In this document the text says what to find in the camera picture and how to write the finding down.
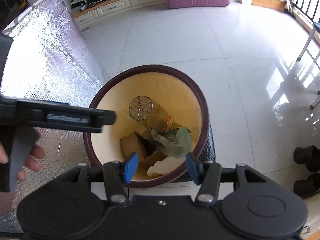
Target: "floor tile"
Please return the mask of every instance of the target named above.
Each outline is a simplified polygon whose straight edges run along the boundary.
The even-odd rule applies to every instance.
[[[296,147],[320,146],[319,109],[307,108],[316,98],[315,92],[305,89],[305,78],[300,81],[297,76],[303,62],[291,70],[281,60],[267,58],[229,58],[228,64],[240,94],[258,171],[265,174],[293,166]]]
[[[208,58],[224,55],[200,9],[158,5],[135,11],[120,70]]]
[[[250,138],[236,86],[225,59],[168,63],[190,76],[202,90],[209,108],[217,162],[233,168],[254,167]]]
[[[121,57],[134,11],[103,18],[83,32],[93,53],[108,74],[119,71]]]
[[[134,195],[143,196],[191,196],[192,200],[195,199],[200,186],[185,186],[185,187],[152,187],[152,188],[130,188],[129,197],[130,199]]]
[[[192,200],[195,199],[201,185],[193,186],[181,186],[177,185],[180,183],[171,183],[176,184],[174,187],[153,187],[153,188],[130,188],[129,197],[132,198],[133,195],[149,195],[149,196],[179,196],[179,195],[190,195]],[[221,183],[219,189],[218,199],[224,199],[227,195],[233,192],[233,183]]]
[[[92,182],[91,183],[91,192],[97,195],[102,200],[107,200],[106,191],[104,189],[103,182]]]
[[[112,73],[112,74],[109,74],[110,78],[114,78],[116,75],[118,75],[119,73],[116,72],[116,73]]]
[[[231,3],[202,11],[226,57],[296,59],[308,38],[292,17],[272,9]]]
[[[193,181],[186,182],[176,182],[176,183],[164,183],[156,187],[187,187],[187,186],[196,186]]]
[[[279,185],[293,190],[293,185],[297,180],[306,180],[311,175],[305,165],[295,165],[280,171],[275,171],[266,176]]]

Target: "trash can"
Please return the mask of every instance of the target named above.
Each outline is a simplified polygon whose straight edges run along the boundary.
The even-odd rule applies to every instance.
[[[120,73],[105,84],[90,107],[114,110],[114,125],[104,126],[101,134],[84,133],[84,145],[92,166],[110,161],[123,161],[119,140],[132,132],[143,133],[145,127],[130,118],[128,107],[137,96],[147,96],[161,105],[174,122],[191,131],[192,152],[199,157],[208,139],[209,113],[204,95],[197,84],[181,71],[163,65],[139,66]],[[213,145],[212,135],[209,144]],[[128,187],[146,188],[170,182],[186,171],[185,162],[172,172],[149,177],[138,168]]]

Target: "crumpled paper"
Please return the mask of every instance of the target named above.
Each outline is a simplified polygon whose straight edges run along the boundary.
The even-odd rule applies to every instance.
[[[152,177],[156,175],[169,174],[171,171],[183,164],[185,160],[186,158],[176,159],[174,157],[167,157],[163,161],[156,162],[155,165],[151,166],[147,171],[147,175]]]

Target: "human hand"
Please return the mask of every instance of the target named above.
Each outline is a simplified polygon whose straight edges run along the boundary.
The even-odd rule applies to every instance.
[[[33,147],[33,149],[31,150],[30,155],[26,158],[26,160],[23,164],[25,167],[27,167],[33,171],[40,171],[41,164],[37,160],[35,160],[33,157],[31,157],[31,155],[33,157],[38,158],[38,159],[42,159],[42,158],[44,158],[43,149],[40,146],[35,145]],[[6,163],[8,163],[8,161],[9,161],[8,156],[4,150],[4,147],[2,146],[2,144],[0,142],[0,163],[6,164]],[[24,170],[19,171],[17,174],[17,178],[19,181],[24,181],[26,178],[25,171]]]

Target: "dark boot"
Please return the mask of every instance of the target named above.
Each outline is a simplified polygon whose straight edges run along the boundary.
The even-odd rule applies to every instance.
[[[293,185],[293,192],[300,197],[316,192],[312,180],[298,180]]]
[[[297,164],[303,164],[314,159],[320,159],[320,150],[314,146],[297,147],[293,153],[294,162]]]
[[[293,192],[301,197],[307,197],[320,189],[320,174],[311,174],[307,180],[298,180],[293,186]]]
[[[307,161],[306,167],[310,172],[318,172],[320,170],[320,159]]]

